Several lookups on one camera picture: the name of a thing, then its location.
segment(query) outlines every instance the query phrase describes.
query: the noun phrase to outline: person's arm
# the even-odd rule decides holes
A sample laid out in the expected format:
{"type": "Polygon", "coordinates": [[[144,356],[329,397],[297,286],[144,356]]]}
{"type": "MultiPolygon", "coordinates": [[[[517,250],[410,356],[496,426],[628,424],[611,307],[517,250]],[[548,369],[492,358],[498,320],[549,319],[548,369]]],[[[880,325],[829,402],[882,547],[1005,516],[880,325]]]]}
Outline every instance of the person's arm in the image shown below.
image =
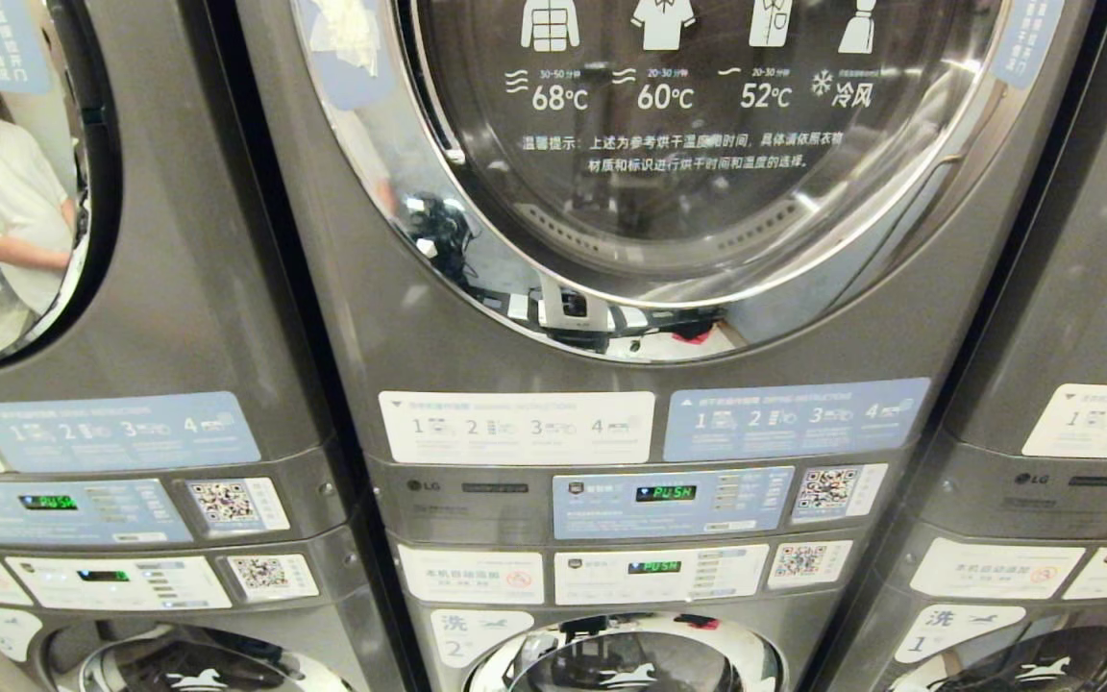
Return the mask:
{"type": "Polygon", "coordinates": [[[70,252],[45,250],[18,237],[0,237],[0,262],[6,265],[64,272],[70,261],[70,252]]]}

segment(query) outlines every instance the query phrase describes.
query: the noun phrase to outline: dryer door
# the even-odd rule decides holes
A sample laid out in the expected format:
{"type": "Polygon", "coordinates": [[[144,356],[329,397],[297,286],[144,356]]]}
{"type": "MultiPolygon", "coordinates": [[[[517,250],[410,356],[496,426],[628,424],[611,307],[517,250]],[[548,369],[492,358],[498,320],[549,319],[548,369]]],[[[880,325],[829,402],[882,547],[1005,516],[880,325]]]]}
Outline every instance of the dryer door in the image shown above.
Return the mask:
{"type": "Polygon", "coordinates": [[[84,35],[65,3],[0,1],[0,360],[70,320],[112,239],[108,91],[84,35]]]}
{"type": "Polygon", "coordinates": [[[1011,4],[294,13],[339,143],[432,270],[541,342],[675,361],[821,319],[932,236],[920,215],[1026,99],[989,69],[1011,4]]]}

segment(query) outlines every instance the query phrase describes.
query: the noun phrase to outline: washing machine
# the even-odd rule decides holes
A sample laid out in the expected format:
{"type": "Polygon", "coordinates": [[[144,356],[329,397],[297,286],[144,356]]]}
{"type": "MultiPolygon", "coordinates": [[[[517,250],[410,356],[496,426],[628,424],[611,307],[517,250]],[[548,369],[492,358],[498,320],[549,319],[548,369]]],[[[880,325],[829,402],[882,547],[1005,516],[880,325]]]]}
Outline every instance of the washing machine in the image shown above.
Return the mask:
{"type": "Polygon", "coordinates": [[[1107,537],[1107,35],[1063,136],[913,494],[973,536],[1107,537]]]}
{"type": "Polygon", "coordinates": [[[0,0],[0,669],[396,691],[207,12],[0,0]]]}

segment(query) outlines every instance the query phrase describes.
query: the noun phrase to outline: washer door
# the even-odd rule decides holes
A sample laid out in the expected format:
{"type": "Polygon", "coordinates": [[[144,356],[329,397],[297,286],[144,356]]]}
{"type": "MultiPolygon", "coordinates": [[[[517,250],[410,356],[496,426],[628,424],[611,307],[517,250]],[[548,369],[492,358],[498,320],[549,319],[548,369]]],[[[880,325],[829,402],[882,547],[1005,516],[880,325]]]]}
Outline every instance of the washer door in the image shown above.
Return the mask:
{"type": "Polygon", "coordinates": [[[70,321],[112,240],[92,224],[117,186],[85,25],[62,1],[0,1],[0,360],[70,321]]]}
{"type": "Polygon", "coordinates": [[[699,616],[634,613],[531,630],[484,659],[467,692],[775,692],[780,664],[749,630],[699,616]]]}
{"type": "Polygon", "coordinates": [[[81,692],[346,692],[325,665],[266,641],[207,628],[159,626],[97,649],[81,692]]]}

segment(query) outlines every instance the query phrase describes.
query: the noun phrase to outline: gray metal panel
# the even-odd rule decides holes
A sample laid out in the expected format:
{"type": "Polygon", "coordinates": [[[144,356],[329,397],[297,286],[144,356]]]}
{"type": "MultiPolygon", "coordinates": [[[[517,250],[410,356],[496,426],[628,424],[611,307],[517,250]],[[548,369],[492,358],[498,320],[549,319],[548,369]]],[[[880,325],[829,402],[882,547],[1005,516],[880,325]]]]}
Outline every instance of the gray metal panel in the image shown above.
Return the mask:
{"type": "Polygon", "coordinates": [[[687,366],[602,363],[496,329],[463,301],[374,209],[327,127],[288,3],[240,10],[259,90],[280,153],[302,244],[322,297],[361,444],[386,456],[381,390],[649,390],[651,458],[662,458],[674,390],[940,378],[979,299],[999,240],[1017,207],[1031,159],[1057,104],[1085,3],[1069,3],[1024,117],[959,214],[901,270],[813,328],[755,352],[687,366]]]}
{"type": "Polygon", "coordinates": [[[1023,450],[1064,382],[1107,384],[1107,48],[948,425],[1023,450]]]}
{"type": "Polygon", "coordinates": [[[117,248],[73,327],[0,368],[0,402],[227,390],[265,459],[319,446],[331,425],[203,9],[89,12],[120,124],[117,248]]]}

